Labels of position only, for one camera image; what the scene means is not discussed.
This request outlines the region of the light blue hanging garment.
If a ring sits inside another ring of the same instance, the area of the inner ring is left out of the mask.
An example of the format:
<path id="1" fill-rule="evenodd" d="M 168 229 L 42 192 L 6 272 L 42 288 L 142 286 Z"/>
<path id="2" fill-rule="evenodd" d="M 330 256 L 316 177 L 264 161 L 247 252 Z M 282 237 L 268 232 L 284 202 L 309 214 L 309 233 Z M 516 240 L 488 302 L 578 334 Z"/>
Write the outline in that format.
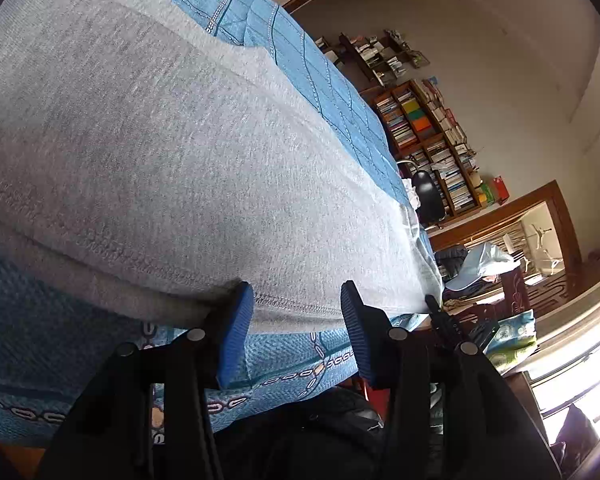
<path id="1" fill-rule="evenodd" d="M 452 292 L 460 292 L 488 276 L 516 270 L 519 262 L 508 252 L 491 243 L 483 243 L 469 249 L 455 278 L 445 284 Z"/>

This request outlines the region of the black chair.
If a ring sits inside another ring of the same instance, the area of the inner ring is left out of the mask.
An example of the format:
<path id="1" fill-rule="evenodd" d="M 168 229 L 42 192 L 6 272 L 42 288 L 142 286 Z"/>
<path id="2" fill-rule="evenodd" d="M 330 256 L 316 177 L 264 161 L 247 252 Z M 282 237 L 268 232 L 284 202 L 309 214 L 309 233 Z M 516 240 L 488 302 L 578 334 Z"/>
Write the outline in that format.
<path id="1" fill-rule="evenodd" d="M 409 160 L 397 163 L 408 201 L 424 228 L 437 226 L 446 216 L 443 200 L 429 172 Z"/>

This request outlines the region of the wooden bookshelf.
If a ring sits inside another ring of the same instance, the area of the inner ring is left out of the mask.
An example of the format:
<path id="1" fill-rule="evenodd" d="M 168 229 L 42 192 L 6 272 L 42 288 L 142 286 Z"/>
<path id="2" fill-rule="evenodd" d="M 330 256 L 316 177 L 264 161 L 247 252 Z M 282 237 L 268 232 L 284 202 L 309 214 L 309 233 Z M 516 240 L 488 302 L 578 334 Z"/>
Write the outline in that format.
<path id="1" fill-rule="evenodd" d="M 483 206 L 476 152 L 446 104 L 437 78 L 416 78 L 362 91 L 378 115 L 401 172 L 425 171 L 434 180 L 445 223 L 468 218 Z"/>

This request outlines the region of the dark wooden desk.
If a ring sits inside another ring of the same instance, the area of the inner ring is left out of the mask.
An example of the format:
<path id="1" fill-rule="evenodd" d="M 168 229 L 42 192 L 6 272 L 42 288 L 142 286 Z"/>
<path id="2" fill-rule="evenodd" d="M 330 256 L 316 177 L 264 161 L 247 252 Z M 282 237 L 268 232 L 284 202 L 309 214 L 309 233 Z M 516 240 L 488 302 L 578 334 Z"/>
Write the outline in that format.
<path id="1" fill-rule="evenodd" d="M 358 90 L 392 87 L 404 81 L 411 70 L 428 64 L 426 56 L 412 48 L 396 29 L 385 29 L 379 36 L 347 36 L 342 32 L 337 41 L 318 37 L 314 42 Z"/>

